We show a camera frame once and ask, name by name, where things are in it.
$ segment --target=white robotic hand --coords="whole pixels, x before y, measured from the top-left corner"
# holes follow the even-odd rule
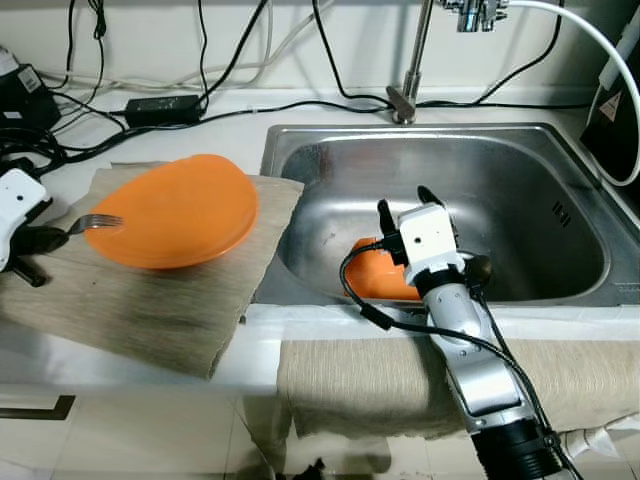
[[[29,213],[50,199],[47,190],[24,173],[13,168],[0,176],[0,271],[11,256],[11,237],[25,223]]]

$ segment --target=stainless steel sink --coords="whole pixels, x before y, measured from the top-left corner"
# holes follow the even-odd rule
[[[359,238],[380,235],[377,201],[397,214],[424,184],[460,248],[491,258],[491,302],[638,304],[638,232],[580,165],[539,124],[273,127],[261,173],[305,190],[255,301],[345,301],[338,266]]]

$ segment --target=faucet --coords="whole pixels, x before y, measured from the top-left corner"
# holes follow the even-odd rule
[[[458,12],[458,32],[477,32],[479,29],[483,32],[493,31],[495,22],[507,17],[504,10],[509,3],[508,0],[422,0],[418,32],[411,55],[411,64],[404,77],[402,92],[392,86],[387,87],[387,95],[395,108],[393,121],[402,125],[415,121],[416,98],[422,77],[420,64],[434,2],[447,10]]]

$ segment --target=orange plate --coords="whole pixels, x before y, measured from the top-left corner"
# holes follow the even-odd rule
[[[375,238],[361,238],[353,248],[375,241]],[[362,298],[420,300],[418,290],[404,281],[404,267],[394,265],[389,252],[364,252],[349,264],[345,273],[351,287]]]
[[[196,155],[140,175],[91,212],[124,219],[122,227],[85,232],[106,258],[130,267],[179,268],[242,242],[258,217],[258,194],[231,161]]]

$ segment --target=dish towel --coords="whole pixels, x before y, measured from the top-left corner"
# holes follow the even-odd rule
[[[53,225],[80,215],[151,167],[99,170],[87,196]],[[210,378],[289,224],[303,185],[251,177],[260,210],[249,237],[204,264],[167,271],[111,262],[73,237],[34,257],[51,277],[32,288],[0,275],[0,318],[190,375]]]
[[[556,431],[640,411],[640,342],[507,342]],[[278,392],[299,437],[435,439],[464,429],[443,360],[424,337],[283,342]]]

